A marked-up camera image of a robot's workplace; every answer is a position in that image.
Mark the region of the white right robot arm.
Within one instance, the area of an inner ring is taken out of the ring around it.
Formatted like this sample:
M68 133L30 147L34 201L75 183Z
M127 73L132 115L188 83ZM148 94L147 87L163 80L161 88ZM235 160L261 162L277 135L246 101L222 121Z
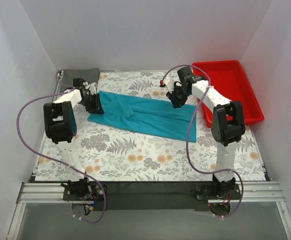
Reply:
M219 93L204 70L201 75L194 75L195 68L187 64L176 66L178 80L162 78L160 87L167 88L166 96L173 108L181 108L189 96L194 96L199 99L199 106L205 105L212 113L211 134L217 143L217 155L215 170L209 172L212 176L210 192L223 199L235 189L239 177L234 165L238 143L246 131L243 105Z

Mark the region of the teal t shirt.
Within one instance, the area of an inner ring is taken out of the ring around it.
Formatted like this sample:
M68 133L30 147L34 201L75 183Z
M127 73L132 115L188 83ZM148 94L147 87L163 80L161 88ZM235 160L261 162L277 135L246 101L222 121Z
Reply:
M100 91L99 96L104 113L90 114L89 122L182 141L186 140L191 125L189 141L197 140L196 122L191 122L194 105L173 108L169 101L105 91Z

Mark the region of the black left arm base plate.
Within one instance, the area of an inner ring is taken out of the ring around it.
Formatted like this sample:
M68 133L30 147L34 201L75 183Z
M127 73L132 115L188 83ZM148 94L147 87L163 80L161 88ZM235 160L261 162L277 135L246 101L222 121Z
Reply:
M103 185L103 191L101 187L95 182L68 182L61 183L63 187L64 201L92 201L96 198L104 200L104 194L108 192L108 186Z

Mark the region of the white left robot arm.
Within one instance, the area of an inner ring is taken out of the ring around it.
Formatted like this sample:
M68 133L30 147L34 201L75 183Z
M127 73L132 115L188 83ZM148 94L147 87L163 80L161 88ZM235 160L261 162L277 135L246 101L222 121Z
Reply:
M88 113L103 114L97 83L82 78L73 79L73 87L66 89L52 103L43 105L45 134L61 153L61 160L69 168L67 183L63 185L68 193L80 200L98 199L103 191L92 186L80 163L75 147L77 123L74 107L82 105Z

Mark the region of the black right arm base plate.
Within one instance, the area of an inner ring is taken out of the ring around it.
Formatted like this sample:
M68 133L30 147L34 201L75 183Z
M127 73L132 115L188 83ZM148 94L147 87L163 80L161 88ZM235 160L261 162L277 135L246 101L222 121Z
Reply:
M238 184L235 184L233 189L217 191L216 187L211 182L200 182L195 184L190 194L197 200L216 200L220 203L224 203L228 200L239 200L241 197Z

